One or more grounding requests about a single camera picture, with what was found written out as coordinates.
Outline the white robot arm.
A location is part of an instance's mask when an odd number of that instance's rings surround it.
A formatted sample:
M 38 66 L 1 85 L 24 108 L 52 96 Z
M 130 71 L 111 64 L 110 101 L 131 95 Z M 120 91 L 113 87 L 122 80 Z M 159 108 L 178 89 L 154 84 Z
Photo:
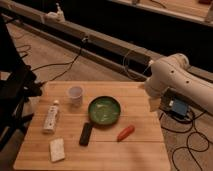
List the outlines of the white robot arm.
M 190 74 L 188 67 L 188 58 L 180 53 L 155 60 L 151 64 L 152 75 L 144 83 L 145 91 L 150 97 L 159 98 L 173 88 L 213 114 L 213 83 Z

